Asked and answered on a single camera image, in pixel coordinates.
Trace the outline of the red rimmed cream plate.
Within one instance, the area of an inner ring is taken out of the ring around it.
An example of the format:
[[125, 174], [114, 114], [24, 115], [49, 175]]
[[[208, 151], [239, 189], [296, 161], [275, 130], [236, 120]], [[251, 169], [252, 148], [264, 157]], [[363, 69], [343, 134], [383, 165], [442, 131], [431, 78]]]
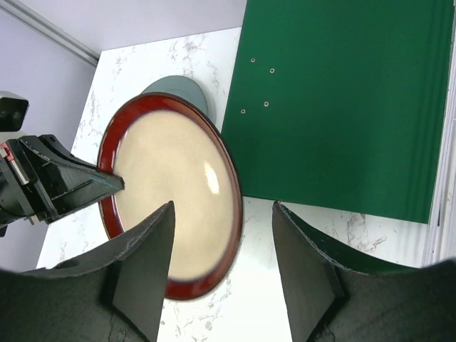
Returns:
[[125, 183], [100, 203], [109, 238], [173, 201], [168, 299], [196, 299], [223, 280], [239, 248], [243, 202], [228, 150], [201, 110], [166, 93], [134, 97], [109, 122], [98, 166]]

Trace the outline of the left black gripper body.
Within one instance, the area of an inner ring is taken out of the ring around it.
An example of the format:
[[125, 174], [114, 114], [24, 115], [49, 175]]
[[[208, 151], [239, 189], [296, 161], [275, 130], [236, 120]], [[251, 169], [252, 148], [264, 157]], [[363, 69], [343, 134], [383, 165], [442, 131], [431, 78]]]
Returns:
[[14, 138], [1, 143], [1, 236], [8, 226], [27, 219], [39, 223], [38, 180], [33, 170], [31, 143], [36, 138]]

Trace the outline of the grey-blue plate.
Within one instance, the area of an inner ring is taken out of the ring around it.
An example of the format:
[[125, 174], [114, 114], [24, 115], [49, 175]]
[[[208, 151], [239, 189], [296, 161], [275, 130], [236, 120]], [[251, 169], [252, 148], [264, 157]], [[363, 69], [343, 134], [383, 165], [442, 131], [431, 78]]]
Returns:
[[211, 109], [209, 97], [196, 81], [187, 76], [173, 75], [160, 78], [142, 91], [142, 94], [147, 93], [175, 95], [201, 110], [212, 123], [215, 124], [217, 121], [217, 114]]

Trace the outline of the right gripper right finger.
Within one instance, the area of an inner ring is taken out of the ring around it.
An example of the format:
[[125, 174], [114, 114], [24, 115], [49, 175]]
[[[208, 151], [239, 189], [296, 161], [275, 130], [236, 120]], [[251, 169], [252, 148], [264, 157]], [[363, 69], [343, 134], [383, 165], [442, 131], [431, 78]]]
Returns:
[[294, 341], [453, 341], [455, 260], [425, 268], [364, 254], [279, 202], [272, 229]]

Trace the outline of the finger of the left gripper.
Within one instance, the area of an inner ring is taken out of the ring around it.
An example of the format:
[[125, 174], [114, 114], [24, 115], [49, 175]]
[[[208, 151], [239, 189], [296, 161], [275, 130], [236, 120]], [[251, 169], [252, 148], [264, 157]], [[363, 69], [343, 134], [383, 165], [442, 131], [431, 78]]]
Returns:
[[121, 177], [75, 157], [54, 135], [25, 135], [20, 141], [25, 152], [37, 159], [38, 176], [52, 194], [112, 195], [125, 188]]
[[62, 191], [39, 190], [41, 205], [35, 215], [40, 221], [50, 224], [99, 202], [117, 191], [116, 187], [108, 185], [79, 185], [73, 189], [63, 188]]

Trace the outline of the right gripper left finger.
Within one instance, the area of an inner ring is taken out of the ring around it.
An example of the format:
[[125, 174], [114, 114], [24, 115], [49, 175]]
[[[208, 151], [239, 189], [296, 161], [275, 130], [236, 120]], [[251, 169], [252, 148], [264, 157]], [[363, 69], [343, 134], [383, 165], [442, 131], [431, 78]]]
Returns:
[[1, 271], [1, 340], [156, 341], [174, 233], [168, 202], [52, 269]]

